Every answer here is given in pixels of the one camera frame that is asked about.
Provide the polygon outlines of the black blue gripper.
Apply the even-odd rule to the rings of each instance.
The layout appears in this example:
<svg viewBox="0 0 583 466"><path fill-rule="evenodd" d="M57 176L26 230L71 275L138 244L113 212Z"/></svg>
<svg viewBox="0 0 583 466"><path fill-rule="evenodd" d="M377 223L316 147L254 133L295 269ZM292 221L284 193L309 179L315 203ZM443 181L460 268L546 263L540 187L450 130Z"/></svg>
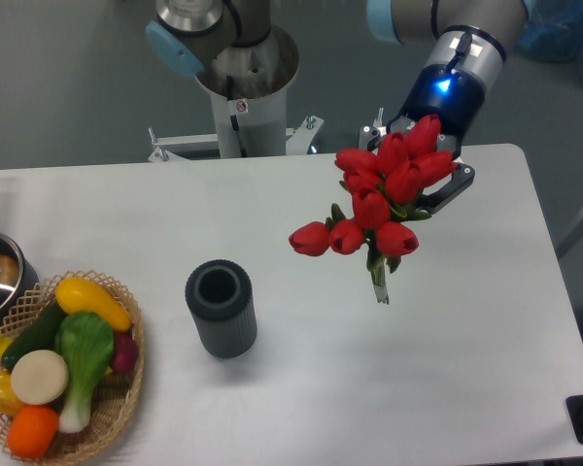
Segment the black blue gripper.
<svg viewBox="0 0 583 466"><path fill-rule="evenodd" d="M475 170L461 159L462 142L483 103L484 87L476 78L461 70L446 72L444 66L428 66L414 82L396 117L387 122L375 119L360 128L359 148L376 151L388 133L405 134L423 117L438 116L441 134L436 148L452 153L456 169L442 186L424 192L417 201L418 210L436 214L473 183Z"/></svg>

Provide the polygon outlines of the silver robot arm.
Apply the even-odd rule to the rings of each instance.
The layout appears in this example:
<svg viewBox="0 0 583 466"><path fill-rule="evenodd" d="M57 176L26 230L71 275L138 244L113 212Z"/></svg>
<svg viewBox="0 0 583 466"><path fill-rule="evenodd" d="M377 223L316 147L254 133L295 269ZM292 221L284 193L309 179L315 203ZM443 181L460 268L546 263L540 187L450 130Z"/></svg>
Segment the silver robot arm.
<svg viewBox="0 0 583 466"><path fill-rule="evenodd" d="M322 126L314 116L287 126L288 90L299 68L292 36L274 24L267 1L159 1L146 40L175 74L195 79L211 99L221 158L300 154ZM530 1L359 1L351 18L328 25L328 45L369 48L367 36L397 45L431 45L431 53L396 116L359 134L375 150L391 132L408 133L423 117L441 122L430 142L461 152L463 137L521 36Z"/></svg>

